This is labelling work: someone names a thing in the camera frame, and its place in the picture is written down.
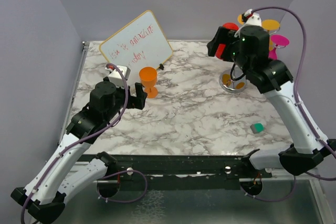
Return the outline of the orange plastic wine glass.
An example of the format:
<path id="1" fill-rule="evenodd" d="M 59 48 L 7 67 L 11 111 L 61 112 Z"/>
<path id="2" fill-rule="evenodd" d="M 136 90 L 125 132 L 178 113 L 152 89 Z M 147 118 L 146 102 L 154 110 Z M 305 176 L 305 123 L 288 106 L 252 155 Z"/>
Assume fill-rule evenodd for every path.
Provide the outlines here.
<path id="1" fill-rule="evenodd" d="M 158 91 L 155 87 L 157 82 L 157 70 L 152 67 L 144 67 L 139 72 L 141 84 L 144 86 L 144 92 L 147 93 L 148 99 L 157 96 Z"/>

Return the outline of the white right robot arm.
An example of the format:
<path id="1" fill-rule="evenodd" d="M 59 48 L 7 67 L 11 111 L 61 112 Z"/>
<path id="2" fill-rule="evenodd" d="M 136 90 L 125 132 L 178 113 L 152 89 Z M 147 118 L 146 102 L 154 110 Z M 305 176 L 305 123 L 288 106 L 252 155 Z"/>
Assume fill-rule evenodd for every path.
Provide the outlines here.
<path id="1" fill-rule="evenodd" d="M 220 26 L 207 44 L 210 57 L 215 56 L 219 45 L 225 46 L 221 59 L 239 67 L 270 101 L 293 141 L 286 150 L 256 150 L 246 155 L 241 164 L 246 177 L 254 177 L 264 168 L 283 168 L 297 176 L 315 168 L 335 150 L 335 140 L 321 132 L 303 102 L 295 97 L 289 69 L 282 61 L 269 58 L 269 34 L 262 27 L 243 27 L 235 36 L 235 30 Z"/>

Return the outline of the magenta plastic wine glass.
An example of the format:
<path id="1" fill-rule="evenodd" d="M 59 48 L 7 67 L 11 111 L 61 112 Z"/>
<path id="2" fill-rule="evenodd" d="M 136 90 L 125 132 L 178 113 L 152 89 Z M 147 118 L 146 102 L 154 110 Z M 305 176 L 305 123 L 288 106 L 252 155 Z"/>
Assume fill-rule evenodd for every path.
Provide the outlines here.
<path id="1" fill-rule="evenodd" d="M 269 58 L 272 60 L 277 60 L 277 53 L 276 50 L 280 48 L 285 48 L 290 44 L 290 41 L 288 38 L 282 35 L 271 35 L 270 36 L 270 41 L 274 44 L 273 49 L 269 52 Z"/>

